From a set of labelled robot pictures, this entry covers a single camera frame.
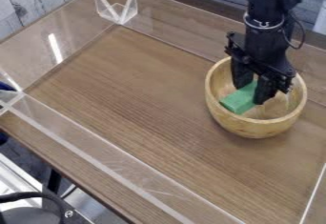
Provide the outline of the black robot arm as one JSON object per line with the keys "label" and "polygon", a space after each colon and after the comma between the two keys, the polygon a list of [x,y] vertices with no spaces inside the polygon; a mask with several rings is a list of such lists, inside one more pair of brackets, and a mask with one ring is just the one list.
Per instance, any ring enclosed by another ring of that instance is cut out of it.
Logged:
{"label": "black robot arm", "polygon": [[302,0],[247,0],[243,14],[246,32],[230,31],[226,53],[231,57],[231,81],[238,89],[254,75],[258,86],[254,103],[262,105],[277,92],[289,93],[297,71],[287,60],[289,48],[299,50],[306,40],[305,27],[293,9]]}

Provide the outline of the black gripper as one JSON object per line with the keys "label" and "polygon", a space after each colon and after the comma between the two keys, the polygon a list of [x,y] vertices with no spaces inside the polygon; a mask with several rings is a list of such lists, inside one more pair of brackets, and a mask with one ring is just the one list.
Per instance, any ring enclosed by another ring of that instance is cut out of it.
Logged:
{"label": "black gripper", "polygon": [[226,53],[231,56],[231,80],[239,90],[247,86],[254,75],[258,85],[254,103],[262,105],[277,92],[287,93],[295,70],[286,58],[293,34],[293,18],[283,14],[275,22],[259,21],[243,15],[246,32],[230,31]]}

